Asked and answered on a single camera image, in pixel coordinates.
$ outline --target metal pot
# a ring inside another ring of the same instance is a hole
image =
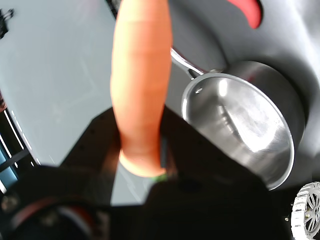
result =
[[[288,80],[260,62],[205,72],[173,49],[171,56],[192,79],[182,97],[183,119],[269,190],[279,187],[305,128],[303,106]]]

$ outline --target black surface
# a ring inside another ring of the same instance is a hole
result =
[[[111,239],[234,239],[230,230],[245,239],[289,239],[270,192],[257,176],[167,107],[160,132],[167,142],[170,178],[153,186],[143,206],[109,206],[120,150],[111,108],[91,122],[61,167],[37,167],[7,191],[5,195],[15,197],[18,206],[0,214],[3,238],[8,239],[13,231],[18,233],[24,223],[36,223],[34,218],[42,209],[66,204],[66,199],[72,198],[105,205],[97,211],[109,212]],[[22,218],[30,208],[34,213]],[[263,217],[252,221],[251,212],[256,210]],[[34,233],[33,239],[40,236]],[[50,229],[47,236],[52,239]]]

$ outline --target stainless steel saucepan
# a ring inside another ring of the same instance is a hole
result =
[[[260,176],[269,190],[279,187],[292,170],[305,128],[303,106],[288,80],[260,62],[206,72],[174,49],[171,56],[192,79],[182,97],[183,119]]]

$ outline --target gray surface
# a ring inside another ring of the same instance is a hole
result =
[[[174,45],[206,70],[256,60],[279,70],[298,87],[308,121],[285,188],[311,182],[312,163],[320,154],[320,3],[261,2],[264,19],[259,29],[252,30],[226,0],[171,0]],[[32,155],[44,164],[59,164],[90,119],[111,106],[115,21],[104,0],[0,0],[0,5],[4,11],[16,9],[9,33],[0,41],[3,97]],[[177,113],[188,82],[188,76],[173,66],[166,102]],[[124,181],[116,179],[114,193],[121,187],[114,199],[133,203]],[[134,184],[140,188],[142,179]]]

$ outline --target white wheel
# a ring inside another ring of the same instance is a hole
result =
[[[311,240],[320,229],[320,183],[312,182],[298,192],[292,206],[291,230],[295,240]]]

